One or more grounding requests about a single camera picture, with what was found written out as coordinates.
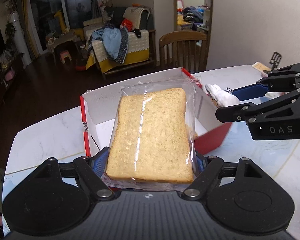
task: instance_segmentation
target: cardboard box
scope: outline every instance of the cardboard box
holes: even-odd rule
[[[104,147],[109,146],[122,87],[181,78],[194,79],[184,68],[174,68],[128,79],[84,93],[81,96],[81,113],[85,128],[86,155],[94,156]],[[199,137],[194,141],[194,147],[202,155],[219,147],[231,126],[231,123],[221,123],[216,119],[216,109],[217,107],[212,103],[209,96],[202,90],[202,85],[196,86],[195,131]]]

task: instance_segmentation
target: doorframe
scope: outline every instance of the doorframe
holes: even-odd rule
[[[178,13],[177,13],[177,3],[178,0],[173,0],[173,9],[174,9],[174,31],[177,31],[178,29]],[[212,15],[213,15],[213,0],[211,0],[211,6],[210,6],[210,26],[209,26],[209,31],[208,31],[208,36],[207,36],[207,46],[206,46],[206,51],[204,54],[204,60],[203,63],[207,67],[207,62],[208,62],[208,55],[209,55],[209,48],[210,48],[210,39],[211,39],[211,30],[212,30]]]
[[[67,28],[70,28],[70,24],[69,24],[69,18],[68,18],[68,13],[66,11],[66,3],[65,0],[61,0],[61,4],[62,4],[62,11],[63,11],[63,16],[65,18],[65,24]],[[40,55],[45,54],[48,52],[47,49],[43,50],[41,43],[40,43],[40,39],[39,39],[39,35],[37,32],[37,28],[34,22],[34,17],[33,17],[33,13],[32,13],[32,8],[31,8],[31,3],[30,0],[28,0],[28,16],[29,16],[29,21],[30,21],[30,25],[31,25],[31,31],[34,37],[34,41],[37,44],[37,48],[38,48],[38,52]]]

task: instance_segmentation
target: clothing pile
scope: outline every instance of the clothing pile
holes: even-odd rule
[[[138,38],[141,38],[140,30],[132,30],[132,23],[128,19],[112,18],[105,22],[102,29],[92,33],[88,53],[92,49],[92,40],[102,41],[109,59],[123,64],[128,52],[128,32],[134,32]]]
[[[182,11],[183,19],[190,23],[202,23],[204,9],[195,8],[193,6],[186,7]]]

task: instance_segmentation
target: small table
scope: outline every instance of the small table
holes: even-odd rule
[[[60,38],[56,39],[52,44],[47,44],[47,50],[53,54],[54,63],[56,63],[56,55],[54,53],[55,48],[60,44],[66,43],[67,41],[73,41],[79,52],[76,42],[81,41],[81,39],[74,34],[74,31],[70,31],[69,33],[60,36]]]

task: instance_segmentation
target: red stool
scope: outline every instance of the red stool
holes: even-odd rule
[[[71,57],[69,51],[64,50],[63,52],[60,53],[60,61],[61,61],[63,64],[66,63],[66,62],[65,62],[65,58],[66,58],[66,57],[68,57],[70,61],[72,60],[72,57]]]

